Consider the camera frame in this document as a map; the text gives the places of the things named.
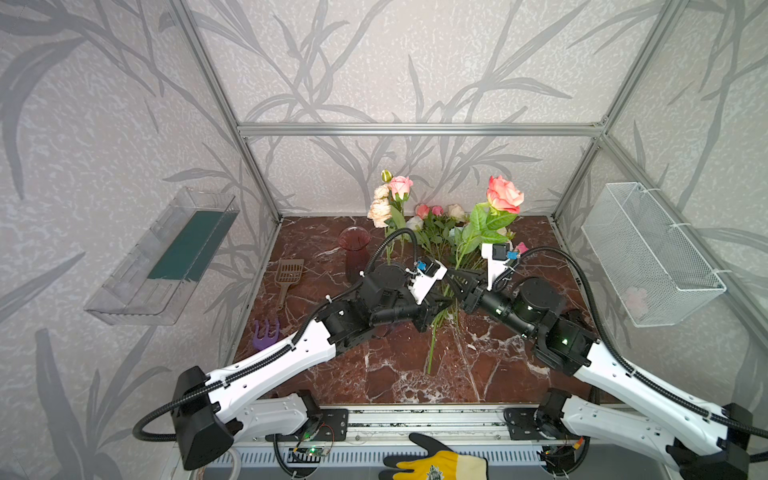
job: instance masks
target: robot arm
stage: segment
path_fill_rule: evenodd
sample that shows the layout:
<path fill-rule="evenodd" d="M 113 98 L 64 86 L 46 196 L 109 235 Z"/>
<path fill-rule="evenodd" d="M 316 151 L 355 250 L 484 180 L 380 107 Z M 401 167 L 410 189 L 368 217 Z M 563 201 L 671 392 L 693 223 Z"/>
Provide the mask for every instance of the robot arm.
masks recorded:
<path fill-rule="evenodd" d="M 417 262 L 415 271 L 381 265 L 347 292 L 333 299 L 328 296 L 328 303 L 310 314 L 305 327 L 268 349 L 207 375 L 199 367 L 183 372 L 168 410 L 175 431 L 171 436 L 179 444 L 184 467 L 206 465 L 241 439 L 312 435 L 322 413 L 308 392 L 259 398 L 297 373 L 371 339 L 377 326 L 411 321 L 425 332 L 452 301 L 431 293 L 446 271 L 430 259 Z M 194 401 L 185 399 L 204 390 L 209 391 Z M 139 421 L 134 435 L 161 441 L 158 437 L 164 435 L 143 431 L 152 417 L 157 418 L 150 414 Z"/>
<path fill-rule="evenodd" d="M 488 246 L 482 248 L 491 253 Z M 498 252 L 495 262 L 503 261 L 502 253 Z M 597 386 L 646 415 L 616 412 L 552 390 L 538 412 L 542 430 L 565 430 L 611 441 L 680 469 L 684 478 L 746 478 L 749 435 L 716 420 L 725 417 L 749 428 L 752 417 L 747 410 L 698 399 L 625 359 L 619 361 L 608 348 L 609 339 L 600 340 L 561 316 L 563 297 L 542 279 L 524 281 L 512 298 L 489 290 L 489 283 L 497 284 L 499 270 L 494 269 L 493 275 L 489 271 L 487 282 L 474 272 L 450 270 L 446 281 L 464 311 L 484 310 L 530 339 L 534 355 L 550 368 Z"/>

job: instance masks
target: flower bouquet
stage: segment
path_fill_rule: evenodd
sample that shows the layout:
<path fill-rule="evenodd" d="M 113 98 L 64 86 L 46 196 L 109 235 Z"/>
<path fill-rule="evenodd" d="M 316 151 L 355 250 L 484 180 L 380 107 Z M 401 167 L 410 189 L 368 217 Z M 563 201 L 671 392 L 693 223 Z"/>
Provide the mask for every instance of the flower bouquet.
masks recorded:
<path fill-rule="evenodd" d="M 404 204 L 409 199 L 413 182 L 407 177 L 393 177 L 388 170 L 382 172 L 386 183 L 376 188 L 374 201 L 368 218 L 378 228 L 385 229 L 385 235 L 398 228 L 408 227 L 414 231 L 419 246 L 432 258 L 440 260 L 452 268 L 477 270 L 484 268 L 485 259 L 480 255 L 483 243 L 511 242 L 515 233 L 508 229 L 520 213 L 520 204 L 524 194 L 515 185 L 501 175 L 491 176 L 486 191 L 486 202 L 476 204 L 472 212 L 467 213 L 458 204 L 430 207 L 417 205 L 415 215 L 406 220 Z M 401 237 L 401 245 L 409 242 L 410 237 Z M 391 261 L 391 246 L 387 250 L 387 261 Z M 515 250 L 525 251 L 520 243 Z M 442 286 L 444 296 L 453 296 L 447 284 Z M 446 321 L 458 323 L 458 303 L 443 310 L 432 322 L 432 345 L 429 350 L 427 373 L 432 369 L 432 354 L 435 350 L 437 329 Z"/>

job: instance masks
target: pink glass vase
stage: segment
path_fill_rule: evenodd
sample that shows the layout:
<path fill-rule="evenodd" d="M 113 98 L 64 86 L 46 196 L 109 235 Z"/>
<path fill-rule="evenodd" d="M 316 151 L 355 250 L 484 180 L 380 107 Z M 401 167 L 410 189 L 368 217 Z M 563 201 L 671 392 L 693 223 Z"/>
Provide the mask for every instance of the pink glass vase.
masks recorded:
<path fill-rule="evenodd" d="M 364 270 L 371 258 L 368 253 L 368 243 L 371 241 L 371 234 L 368 230 L 352 225 L 339 235 L 339 245 L 344 249 L 346 258 L 344 259 L 344 272 L 346 281 L 350 284 L 360 280 L 360 270 Z"/>

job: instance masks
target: clear plastic tray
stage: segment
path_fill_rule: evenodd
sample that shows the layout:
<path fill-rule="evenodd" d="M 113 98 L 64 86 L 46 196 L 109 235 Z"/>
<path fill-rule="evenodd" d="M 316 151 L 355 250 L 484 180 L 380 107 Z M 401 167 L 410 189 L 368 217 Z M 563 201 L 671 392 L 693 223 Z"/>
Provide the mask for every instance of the clear plastic tray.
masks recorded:
<path fill-rule="evenodd" d="M 173 325 L 239 212 L 232 194 L 182 188 L 85 311 L 111 325 Z"/>

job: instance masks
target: leaf pattern wallpaper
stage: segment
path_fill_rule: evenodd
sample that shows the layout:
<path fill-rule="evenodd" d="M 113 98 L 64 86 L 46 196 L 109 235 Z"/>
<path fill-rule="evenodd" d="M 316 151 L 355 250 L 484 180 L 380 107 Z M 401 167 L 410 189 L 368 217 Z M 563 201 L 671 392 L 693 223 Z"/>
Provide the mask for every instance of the leaf pattern wallpaper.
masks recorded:
<path fill-rule="evenodd" d="M 130 430 L 227 361 L 275 224 L 163 2 L 8 0 L 0 31 L 0 478 L 157 478 Z M 184 314 L 87 314 L 182 186 L 241 208 Z"/>
<path fill-rule="evenodd" d="M 766 10 L 765 0 L 689 2 L 610 132 L 763 306 Z M 622 351 L 699 396 L 746 406 L 755 425 L 768 426 L 768 355 L 721 298 L 676 326 L 638 329 L 615 292 L 602 288 L 604 271 L 580 229 L 610 181 L 629 180 L 601 154 L 559 223 L 573 253 L 603 278 L 597 281 L 601 312 Z"/>
<path fill-rule="evenodd" d="M 661 3 L 189 1 L 240 122 L 352 123 L 599 121 Z M 504 174 L 525 213 L 548 214 L 587 142 L 250 139 L 295 214 L 364 214 L 383 168 L 410 174 L 419 201 L 465 208 Z"/>

